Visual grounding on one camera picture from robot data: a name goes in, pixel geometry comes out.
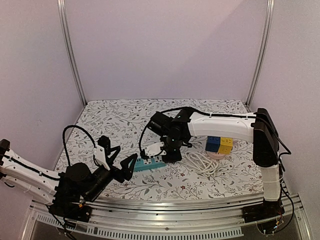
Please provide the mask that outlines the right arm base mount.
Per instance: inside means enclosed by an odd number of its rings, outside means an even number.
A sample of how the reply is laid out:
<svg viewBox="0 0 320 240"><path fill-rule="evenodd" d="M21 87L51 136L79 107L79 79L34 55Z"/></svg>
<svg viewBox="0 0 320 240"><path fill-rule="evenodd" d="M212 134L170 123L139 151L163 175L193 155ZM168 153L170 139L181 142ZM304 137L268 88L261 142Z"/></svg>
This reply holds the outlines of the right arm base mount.
<svg viewBox="0 0 320 240"><path fill-rule="evenodd" d="M263 199L262 203L243 207L241 212L244 222L251 223L283 215L285 209L280 198L277 201Z"/></svg>

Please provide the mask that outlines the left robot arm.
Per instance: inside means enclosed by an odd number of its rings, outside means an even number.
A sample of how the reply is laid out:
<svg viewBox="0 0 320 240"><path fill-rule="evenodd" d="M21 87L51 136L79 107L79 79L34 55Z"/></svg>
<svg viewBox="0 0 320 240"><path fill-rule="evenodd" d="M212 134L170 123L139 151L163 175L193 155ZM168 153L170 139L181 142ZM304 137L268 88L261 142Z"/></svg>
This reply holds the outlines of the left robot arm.
<svg viewBox="0 0 320 240"><path fill-rule="evenodd" d="M70 165L64 172L56 172L39 167L16 154L7 139L0 141L0 177L4 182L21 186L41 203L49 205L54 215L70 217L78 214L84 203L93 203L115 180L119 183L129 181L138 159L136 153L120 162L120 168L113 165L120 146L111 147L108 137L102 136L93 145L93 158L98 167L89 167L78 162Z"/></svg>

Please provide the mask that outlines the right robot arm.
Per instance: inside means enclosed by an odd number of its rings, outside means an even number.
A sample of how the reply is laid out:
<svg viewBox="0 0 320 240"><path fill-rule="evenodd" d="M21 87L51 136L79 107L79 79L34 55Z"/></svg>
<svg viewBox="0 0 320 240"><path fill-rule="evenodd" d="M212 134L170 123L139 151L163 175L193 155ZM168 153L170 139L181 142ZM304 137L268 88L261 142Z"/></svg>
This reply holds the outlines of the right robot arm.
<svg viewBox="0 0 320 240"><path fill-rule="evenodd" d="M175 117L164 111L156 112L146 125L160 141L140 149L140 155L163 156L163 161L174 163L182 159L181 146L190 147L192 137L224 137L243 140L253 144L252 159L260 168L264 203L258 213L269 218L278 210L281 197L279 167L279 135L268 111L244 114L206 113L193 107L178 107Z"/></svg>

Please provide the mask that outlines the pink round power strip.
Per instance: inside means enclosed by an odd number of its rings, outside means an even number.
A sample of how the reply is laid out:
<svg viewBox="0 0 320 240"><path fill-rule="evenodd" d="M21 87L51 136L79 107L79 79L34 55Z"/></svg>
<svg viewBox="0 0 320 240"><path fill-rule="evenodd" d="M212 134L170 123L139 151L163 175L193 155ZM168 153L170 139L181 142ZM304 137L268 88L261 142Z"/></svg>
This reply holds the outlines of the pink round power strip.
<svg viewBox="0 0 320 240"><path fill-rule="evenodd" d="M226 156L226 154L222 154L218 152L207 151L206 153L213 160L222 160Z"/></svg>

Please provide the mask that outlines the light blue cube socket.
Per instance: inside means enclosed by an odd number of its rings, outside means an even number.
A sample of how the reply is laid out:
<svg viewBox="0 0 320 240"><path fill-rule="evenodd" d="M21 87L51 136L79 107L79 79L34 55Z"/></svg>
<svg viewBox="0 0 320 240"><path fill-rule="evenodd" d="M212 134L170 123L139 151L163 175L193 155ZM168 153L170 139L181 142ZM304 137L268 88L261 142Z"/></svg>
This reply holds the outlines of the light blue cube socket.
<svg viewBox="0 0 320 240"><path fill-rule="evenodd" d="M134 165L134 172L142 172L152 169L158 169L165 167L166 164L162 161L162 159L157 156L149 159L138 158Z"/></svg>

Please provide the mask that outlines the yellow cube socket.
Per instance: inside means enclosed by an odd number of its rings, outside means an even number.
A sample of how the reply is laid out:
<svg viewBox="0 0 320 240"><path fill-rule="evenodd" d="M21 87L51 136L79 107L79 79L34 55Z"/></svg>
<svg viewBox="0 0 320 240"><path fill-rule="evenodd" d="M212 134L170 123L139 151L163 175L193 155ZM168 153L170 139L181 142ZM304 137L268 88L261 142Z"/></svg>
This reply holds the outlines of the yellow cube socket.
<svg viewBox="0 0 320 240"><path fill-rule="evenodd" d="M221 137L217 153L228 155L233 148L233 139L228 137Z"/></svg>

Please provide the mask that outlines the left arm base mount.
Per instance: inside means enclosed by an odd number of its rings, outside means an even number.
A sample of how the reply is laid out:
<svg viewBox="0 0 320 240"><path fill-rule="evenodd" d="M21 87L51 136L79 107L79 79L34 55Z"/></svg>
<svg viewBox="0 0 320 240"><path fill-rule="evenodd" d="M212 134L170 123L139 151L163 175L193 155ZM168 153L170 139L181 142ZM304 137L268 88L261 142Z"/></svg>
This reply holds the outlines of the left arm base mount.
<svg viewBox="0 0 320 240"><path fill-rule="evenodd" d="M79 203L60 201L49 205L48 211L64 219L88 223L93 209L84 201Z"/></svg>

